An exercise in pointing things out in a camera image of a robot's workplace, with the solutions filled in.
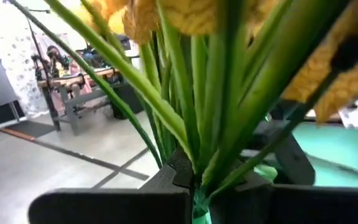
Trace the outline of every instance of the gray floor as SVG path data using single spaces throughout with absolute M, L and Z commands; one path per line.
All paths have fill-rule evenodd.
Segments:
M 140 123 L 151 133 L 147 117 L 138 115 Z M 35 119 L 50 123 L 48 116 Z M 150 152 L 128 164 L 145 149 L 145 144 L 128 121 L 111 117 L 109 110 L 99 110 L 81 118 L 82 133 L 74 136 L 69 125 L 61 132 L 52 132 L 39 141 L 81 153 L 147 176 L 157 172 Z M 0 223 L 28 223 L 27 209 L 36 196 L 60 187 L 94 187 L 105 180 L 102 188 L 137 188 L 143 180 L 114 173 L 91 162 L 68 156 L 50 148 L 0 133 Z

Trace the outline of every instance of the white curtain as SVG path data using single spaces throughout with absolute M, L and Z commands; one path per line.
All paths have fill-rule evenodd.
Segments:
M 43 4 L 34 5 L 42 0 L 31 0 L 32 9 L 45 9 Z M 54 14 L 36 12 L 34 15 L 51 31 L 73 49 L 83 49 L 85 41 L 74 30 L 68 27 Z M 49 45 L 56 45 L 35 25 L 37 42 L 42 51 L 42 57 L 47 58 Z M 28 117 L 36 117 L 48 113 L 47 105 L 35 80 L 34 64 L 31 55 L 37 54 L 34 41 L 31 38 L 29 25 L 24 15 L 10 4 L 0 2 L 0 59 L 6 69 L 6 75 L 11 83 L 19 103 Z

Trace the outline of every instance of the yellow flower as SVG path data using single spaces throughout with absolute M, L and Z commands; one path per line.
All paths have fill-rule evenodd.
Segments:
M 158 29 L 159 17 L 155 0 L 89 0 L 109 28 L 125 33 L 138 44 L 150 40 L 150 31 Z M 188 35 L 210 34 L 217 29 L 217 0 L 158 0 L 170 23 Z M 264 20 L 279 0 L 247 0 L 246 21 L 250 35 L 257 35 Z M 86 10 L 76 12 L 83 21 L 97 30 Z M 352 0 L 329 34 L 283 93 L 283 98 L 305 102 L 331 72 L 331 60 L 338 47 L 350 36 L 358 36 L 358 0 Z M 358 63 L 342 72 L 315 106 L 319 122 L 326 121 L 342 106 L 358 95 Z
M 331 28 L 324 41 L 313 52 L 283 94 L 287 100 L 304 103 L 316 87 L 331 72 L 331 60 L 338 47 L 350 37 L 358 37 L 358 0 L 353 0 Z M 351 103 L 358 96 L 358 63 L 329 87 L 314 107 L 318 122 L 322 123 Z

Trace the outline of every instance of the artificial plant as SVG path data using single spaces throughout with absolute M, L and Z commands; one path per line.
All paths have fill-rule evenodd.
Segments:
M 144 100 L 156 149 L 112 88 L 11 2 L 130 115 L 159 166 L 176 148 L 184 150 L 195 175 L 197 214 L 273 152 L 310 109 L 322 123 L 358 94 L 358 0 L 81 0 L 78 11 L 45 0 Z M 112 31 L 139 45 L 141 71 Z M 232 170 L 281 98 L 299 102 L 291 121 Z

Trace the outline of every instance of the black plastic stand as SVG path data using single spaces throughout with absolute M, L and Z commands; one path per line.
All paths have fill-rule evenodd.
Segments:
M 191 164 L 175 152 L 140 189 L 60 189 L 29 208 L 31 224 L 191 223 Z M 250 172 L 209 206 L 213 224 L 358 223 L 358 189 L 270 184 Z
M 279 132 L 287 121 L 261 122 L 255 130 L 254 137 L 248 145 L 244 146 L 241 157 L 248 159 L 255 156 L 269 141 L 270 137 Z M 278 170 L 277 184 L 313 185 L 315 171 L 310 161 L 291 134 L 276 149 L 265 158 L 266 164 Z
M 50 13 L 49 10 L 36 10 L 37 12 L 46 12 L 46 13 Z M 45 72 L 45 76 L 46 76 L 46 82 L 47 82 L 47 87 L 42 87 L 42 93 L 44 94 L 44 98 L 45 98 L 45 101 L 47 103 L 47 106 L 48 106 L 48 109 L 49 109 L 49 113 L 50 113 L 50 117 L 52 119 L 52 122 L 53 122 L 53 125 L 56 127 L 56 130 L 57 131 L 60 131 L 61 128 L 60 128 L 60 123 L 55 120 L 54 118 L 56 118 L 58 116 L 58 112 L 55 108 L 55 105 L 53 104 L 53 100 L 52 100 L 52 96 L 50 94 L 50 90 L 51 90 L 51 86 L 50 86 L 50 82 L 49 82 L 49 75 L 48 75 L 48 70 L 47 70 L 47 65 L 45 64 L 45 61 L 44 61 L 44 58 L 42 57 L 42 54 L 41 54 L 41 50 L 40 50 L 40 47 L 38 45 L 38 42 L 37 42 L 37 38 L 35 37 L 35 34 L 34 34 L 34 31 L 32 29 L 32 26 L 31 26 L 31 22 L 29 20 L 29 18 L 27 18 L 27 22 L 29 23 L 29 28 L 30 28 L 30 32 L 31 32 L 31 37 L 32 37 L 32 40 L 34 41 L 34 45 L 35 45 L 35 48 L 37 49 L 37 53 L 40 57 L 40 61 L 42 63 L 42 66 L 44 68 L 44 72 Z

